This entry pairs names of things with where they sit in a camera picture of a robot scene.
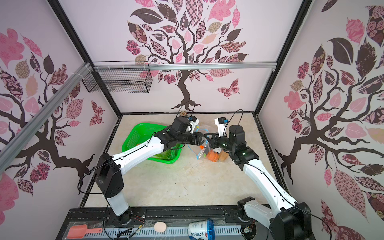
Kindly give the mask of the green cabbage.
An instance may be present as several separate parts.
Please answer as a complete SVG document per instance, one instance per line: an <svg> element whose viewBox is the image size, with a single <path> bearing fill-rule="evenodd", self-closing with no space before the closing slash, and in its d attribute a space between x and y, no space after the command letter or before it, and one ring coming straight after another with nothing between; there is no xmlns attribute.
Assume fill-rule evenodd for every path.
<svg viewBox="0 0 384 240"><path fill-rule="evenodd" d="M179 147L181 147L180 144L176 145L175 149L166 150L165 152L155 155L153 158L162 161L175 161L181 151L181 149L178 149Z"/></svg>

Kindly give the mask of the clear zip top bag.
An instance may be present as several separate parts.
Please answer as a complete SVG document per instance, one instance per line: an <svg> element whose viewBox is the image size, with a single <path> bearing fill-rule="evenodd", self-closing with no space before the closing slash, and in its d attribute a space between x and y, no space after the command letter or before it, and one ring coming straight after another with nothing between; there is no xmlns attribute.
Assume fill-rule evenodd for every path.
<svg viewBox="0 0 384 240"><path fill-rule="evenodd" d="M212 127L212 126L207 126L207 125L197 125L195 128L195 132L203 133L203 134L208 134L208 133L216 133L218 132L217 127ZM213 150L217 152L218 154L221 151L224 151L221 148L216 148L213 149L209 146L209 143L206 139L203 140L203 143L199 146L195 145L187 145L188 148L196 155L197 160L207 160L206 155L209 153L210 150Z"/></svg>

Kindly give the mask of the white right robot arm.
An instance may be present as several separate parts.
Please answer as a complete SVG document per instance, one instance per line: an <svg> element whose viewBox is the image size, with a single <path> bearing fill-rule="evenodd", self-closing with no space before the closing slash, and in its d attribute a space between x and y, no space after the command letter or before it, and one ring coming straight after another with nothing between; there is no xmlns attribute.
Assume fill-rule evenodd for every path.
<svg viewBox="0 0 384 240"><path fill-rule="evenodd" d="M306 203L298 203L266 170L248 147L242 126L232 125L229 135L205 134L211 148L221 148L258 187L268 202L264 206L248 197L238 202L241 220L254 220L270 230L275 240L308 240L313 235L312 215Z"/></svg>

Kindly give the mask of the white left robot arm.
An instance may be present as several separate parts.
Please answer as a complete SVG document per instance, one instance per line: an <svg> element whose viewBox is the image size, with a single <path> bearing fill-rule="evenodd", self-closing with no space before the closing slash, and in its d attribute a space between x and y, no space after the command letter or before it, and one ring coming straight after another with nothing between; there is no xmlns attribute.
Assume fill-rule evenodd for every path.
<svg viewBox="0 0 384 240"><path fill-rule="evenodd" d="M123 176L136 165L167 150L178 150L178 144L199 146L204 135L195 132L199 119L195 116L179 116L165 129L130 150L110 156L103 154L95 168L94 181L108 202L119 223L127 224L133 216L129 203L122 192Z"/></svg>

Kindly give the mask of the yellow potato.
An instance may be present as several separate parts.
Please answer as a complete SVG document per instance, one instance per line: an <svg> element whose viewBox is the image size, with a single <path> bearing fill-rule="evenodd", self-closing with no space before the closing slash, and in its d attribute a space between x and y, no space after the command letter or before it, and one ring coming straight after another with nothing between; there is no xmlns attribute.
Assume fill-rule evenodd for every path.
<svg viewBox="0 0 384 240"><path fill-rule="evenodd" d="M224 152L224 151L221 151L219 153L219 162L225 162L227 160L227 158L229 157L229 154Z"/></svg>

